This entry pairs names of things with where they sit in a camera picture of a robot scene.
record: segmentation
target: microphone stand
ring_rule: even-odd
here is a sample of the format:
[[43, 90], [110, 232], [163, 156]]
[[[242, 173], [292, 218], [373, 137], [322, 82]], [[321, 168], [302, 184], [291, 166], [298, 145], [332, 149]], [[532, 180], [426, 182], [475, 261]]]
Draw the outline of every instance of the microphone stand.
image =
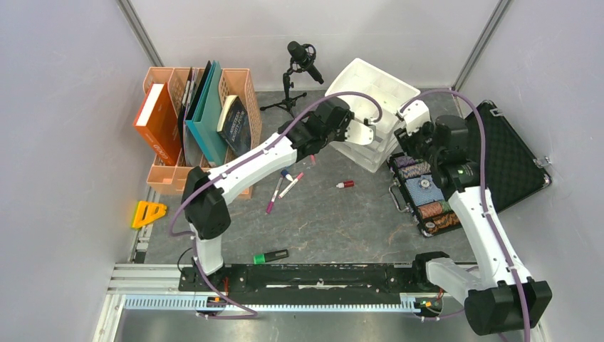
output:
[[267, 105], [264, 107], [260, 107], [261, 111], [264, 112], [265, 110], [267, 110], [269, 108], [277, 107], [282, 110], [285, 110], [287, 113], [289, 113], [289, 115], [293, 116], [291, 109], [296, 105], [296, 101], [299, 98], [303, 98], [307, 95], [306, 92], [304, 92], [301, 95], [295, 96], [293, 98], [289, 97], [289, 89], [293, 88], [293, 82], [291, 82], [290, 75], [294, 72], [295, 72], [294, 69], [292, 67], [290, 67], [289, 69], [287, 69], [287, 71], [285, 73], [283, 73], [283, 91], [285, 93], [285, 98], [283, 100], [281, 100], [281, 102], [273, 103], [272, 105]]
[[302, 47], [305, 50], [307, 50], [307, 49], [309, 50], [312, 48], [312, 52], [310, 52], [310, 50], [309, 50], [309, 58], [310, 58], [311, 62], [305, 68], [302, 68], [302, 67], [298, 66], [298, 64], [294, 61], [293, 57], [290, 58], [289, 69], [287, 69], [287, 71], [283, 74], [283, 91], [285, 93], [285, 98], [283, 100], [281, 100], [281, 102], [273, 103], [272, 105], [266, 105], [264, 107], [260, 107], [260, 111], [264, 112], [265, 110], [267, 110], [269, 108], [277, 107], [282, 110], [285, 110], [292, 117], [294, 116], [293, 113], [291, 112], [291, 109], [296, 105], [296, 101], [299, 98], [303, 98], [307, 94], [306, 94], [306, 92], [304, 92], [301, 95], [295, 96], [293, 98], [289, 97], [289, 90], [290, 90], [290, 88], [293, 88], [293, 82], [291, 82], [290, 76], [292, 73], [303, 73], [303, 72], [307, 71], [308, 68], [310, 68], [315, 63], [315, 58], [317, 56], [315, 47], [312, 46], [311, 44], [303, 44]]

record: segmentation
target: pink marker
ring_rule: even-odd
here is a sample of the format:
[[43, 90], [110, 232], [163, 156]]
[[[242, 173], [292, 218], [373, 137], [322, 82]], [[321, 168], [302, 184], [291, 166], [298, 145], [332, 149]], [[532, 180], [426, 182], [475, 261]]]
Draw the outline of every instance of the pink marker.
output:
[[300, 174], [293, 180], [293, 182], [289, 183], [289, 185], [283, 189], [283, 191], [281, 192], [281, 194], [279, 195], [279, 199], [283, 198], [283, 196], [285, 196], [285, 194], [294, 186], [296, 185], [296, 183], [300, 180], [300, 178], [302, 178], [302, 176], [304, 176], [304, 172], [300, 172]]
[[273, 204], [275, 204], [275, 200], [277, 199], [277, 194], [279, 193], [279, 190], [281, 189], [281, 183], [283, 183], [283, 177], [279, 178], [279, 181], [277, 182], [277, 188], [275, 189], [275, 193], [273, 194], [273, 198], [271, 198], [271, 201], [269, 202], [268, 207], [266, 207], [267, 214], [270, 214], [271, 210], [273, 209]]

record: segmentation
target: cable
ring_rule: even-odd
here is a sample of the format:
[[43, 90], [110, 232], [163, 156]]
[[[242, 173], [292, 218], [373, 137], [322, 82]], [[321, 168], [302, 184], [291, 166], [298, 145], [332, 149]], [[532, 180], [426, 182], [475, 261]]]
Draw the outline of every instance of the cable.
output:
[[184, 257], [184, 254], [187, 253], [188, 251], [190, 251], [191, 249], [193, 249], [193, 247], [189, 247], [189, 248], [185, 249], [185, 251], [182, 252], [182, 254], [180, 254], [180, 256], [178, 257], [178, 261], [176, 261], [176, 268], [180, 271], [181, 274], [182, 274], [182, 269], [180, 268], [180, 260], [182, 260], [182, 257]]
[[462, 313], [464, 313], [464, 309], [455, 311], [454, 313], [449, 313], [447, 315], [441, 315], [438, 317], [416, 316], [415, 314], [413, 316], [408, 316], [408, 317], [415, 317], [415, 318], [421, 319], [422, 321], [436, 322], [436, 321], [440, 321], [442, 319], [453, 318], [455, 316], [459, 316]]
[[190, 236], [192, 238], [192, 242], [193, 242], [193, 260], [195, 261], [195, 264], [197, 265], [197, 268], [199, 270], [199, 273], [201, 274], [204, 282], [206, 283], [206, 285], [213, 291], [216, 293], [216, 295], [218, 295], [218, 297], [224, 299], [226, 302], [240, 308], [243, 309], [245, 311], [248, 311], [249, 313], [251, 313], [251, 315], [243, 315], [243, 316], [206, 316], [206, 318], [212, 318], [212, 319], [245, 319], [245, 318], [254, 318], [258, 316], [258, 312], [256, 312], [255, 310], [252, 310], [246, 306], [243, 306], [235, 301], [233, 301], [232, 299], [230, 299], [229, 297], [223, 295], [220, 291], [218, 291], [218, 289], [216, 289], [214, 287], [214, 285], [212, 285], [212, 283], [208, 280], [207, 275], [205, 274], [202, 265], [201, 265], [201, 261], [199, 260], [199, 253], [197, 251], [197, 244], [195, 243], [195, 239], [197, 238], [197, 234], [195, 234], [193, 231], [183, 231], [183, 232], [174, 232], [174, 225], [176, 224], [176, 218], [178, 218], [178, 216], [180, 216], [182, 214], [182, 212], [184, 211], [185, 207], [187, 207], [187, 205], [189, 205], [189, 203], [191, 203], [191, 201], [197, 197], [199, 194], [201, 194], [204, 190], [206, 190], [208, 187], [212, 186], [214, 183], [218, 182], [219, 180], [223, 180], [226, 176], [228, 176], [228, 174], [230, 174], [231, 172], [239, 169], [241, 166], [245, 165], [246, 163], [252, 161], [253, 159], [259, 157], [260, 155], [264, 154], [264, 151], [270, 150], [271, 148], [273, 148], [275, 145], [277, 145], [277, 143], [279, 141], [281, 141], [286, 135], [287, 133], [289, 133], [289, 131], [294, 127], [294, 125], [296, 125], [296, 123], [298, 123], [300, 120], [302, 120], [306, 114], [308, 114], [308, 112], [310, 112], [312, 109], [314, 109], [317, 105], [319, 105], [322, 102], [325, 102], [327, 100], [329, 100], [330, 98], [335, 98], [337, 96], [343, 96], [343, 95], [354, 95], [354, 96], [360, 96], [362, 98], [366, 98], [369, 101], [371, 101], [376, 107], [377, 107], [377, 118], [373, 119], [374, 123], [379, 122], [380, 120], [382, 120], [382, 108], [380, 107], [380, 104], [371, 96], [364, 94], [364, 93], [359, 93], [357, 91], [342, 91], [339, 93], [333, 93], [330, 95], [327, 95], [324, 98], [320, 98], [317, 101], [313, 102], [310, 106], [306, 107], [304, 110], [302, 110], [302, 113], [300, 113], [298, 116], [296, 116], [291, 123], [287, 126], [287, 128], [270, 144], [268, 144], [263, 150], [260, 150], [256, 153], [254, 153], [253, 155], [250, 155], [249, 157], [243, 159], [242, 161], [236, 163], [235, 165], [229, 167], [228, 169], [226, 169], [222, 174], [218, 175], [217, 177], [211, 179], [210, 181], [208, 181], [207, 183], [203, 184], [199, 189], [195, 190], [187, 199], [185, 199], [184, 201], [182, 201], [182, 204], [180, 205], [180, 207], [178, 207], [178, 209], [176, 209], [176, 212], [174, 214], [174, 216], [171, 218], [170, 220], [170, 228], [168, 229], [168, 234], [171, 237], [183, 237], [183, 236]]
[[502, 333], [498, 333], [497, 335], [503, 342], [509, 342], [508, 338], [505, 337]]
[[440, 315], [440, 313], [442, 312], [442, 310], [441, 311], [436, 311], [436, 310], [434, 310], [434, 309], [432, 309], [432, 308], [430, 308], [428, 306], [426, 306], [426, 310], [432, 312], [433, 314], [437, 314], [437, 315]]
[[504, 243], [504, 240], [501, 238], [501, 234], [495, 225], [495, 221], [491, 214], [489, 213], [489, 207], [486, 204], [486, 173], [485, 173], [485, 163], [486, 163], [486, 134], [484, 133], [484, 124], [482, 122], [482, 118], [476, 106], [468, 99], [465, 95], [450, 89], [433, 89], [425, 91], [411, 100], [409, 100], [399, 111], [403, 113], [407, 107], [411, 105], [416, 100], [424, 98], [428, 95], [437, 94], [437, 93], [445, 93], [453, 95], [457, 98], [461, 98], [474, 112], [474, 116], [476, 116], [476, 122], [478, 123], [478, 130], [480, 132], [480, 197], [482, 201], [482, 210], [484, 212], [484, 216], [486, 217], [487, 222], [491, 226], [491, 230], [495, 235], [497, 242], [499, 243], [499, 247], [501, 251], [504, 253], [506, 257], [506, 261], [511, 270], [511, 275], [516, 282], [516, 288], [518, 289], [518, 295], [520, 296], [520, 307], [522, 310], [522, 319], [524, 322], [524, 341], [531, 341], [531, 321], [529, 319], [529, 306], [526, 303], [526, 295], [524, 293], [524, 289], [522, 287], [522, 282], [520, 280], [520, 276], [518, 275], [518, 271], [514, 268], [514, 261], [511, 258], [511, 255]]
[[441, 287], [440, 290], [438, 291], [438, 296], [436, 297], [436, 301], [441, 300], [443, 296], [444, 296], [444, 290]]

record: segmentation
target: book spine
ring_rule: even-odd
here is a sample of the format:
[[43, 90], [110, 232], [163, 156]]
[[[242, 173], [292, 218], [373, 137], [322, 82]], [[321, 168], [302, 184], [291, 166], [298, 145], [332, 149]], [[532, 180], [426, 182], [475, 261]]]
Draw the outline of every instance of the book spine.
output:
[[164, 164], [166, 164], [166, 166], [176, 165], [177, 161], [174, 158], [170, 157], [170, 155], [163, 148], [162, 144], [160, 144], [160, 142], [155, 139], [153, 134], [151, 134], [151, 132], [147, 128], [140, 126], [135, 126], [135, 128], [136, 131], [138, 131], [138, 133], [142, 136], [142, 138], [145, 139], [147, 144], [155, 151], [155, 154], [164, 161]]

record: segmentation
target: gray floor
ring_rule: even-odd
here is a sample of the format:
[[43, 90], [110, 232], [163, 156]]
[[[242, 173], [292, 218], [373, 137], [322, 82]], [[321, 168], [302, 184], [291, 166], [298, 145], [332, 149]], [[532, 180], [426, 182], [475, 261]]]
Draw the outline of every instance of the gray floor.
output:
[[[323, 94], [313, 91], [300, 99], [296, 113]], [[258, 93], [258, 102], [268, 105], [282, 97], [282, 92]], [[426, 103], [433, 117], [458, 113], [449, 95], [434, 95]], [[290, 118], [276, 108], [262, 113], [262, 138]], [[229, 206], [232, 223], [222, 239], [226, 263], [249, 263], [254, 254], [277, 249], [289, 250], [290, 257], [283, 263], [409, 262], [417, 253], [430, 251], [444, 251], [455, 261], [475, 261], [462, 229], [425, 239], [411, 216], [395, 209], [387, 191], [392, 175], [385, 165], [372, 174], [331, 147], [316, 159], [316, 166], [303, 160], [289, 168], [292, 175], [304, 172], [304, 177], [277, 200], [270, 215], [265, 209], [278, 173], [256, 183], [252, 199], [238, 199]], [[355, 186], [335, 188], [344, 180], [354, 180]], [[162, 196], [160, 201], [167, 204], [168, 214], [153, 226], [146, 264], [174, 264], [191, 246], [188, 238], [167, 235], [168, 220], [180, 197]], [[179, 217], [177, 230], [186, 228]]]
[[[445, 313], [461, 308], [448, 298]], [[261, 312], [257, 319], [205, 321], [191, 311], [124, 310], [116, 334], [119, 342], [146, 341], [396, 341], [499, 342], [497, 335], [477, 336], [465, 315], [421, 323], [405, 313]], [[509, 342], [520, 332], [506, 333]]]

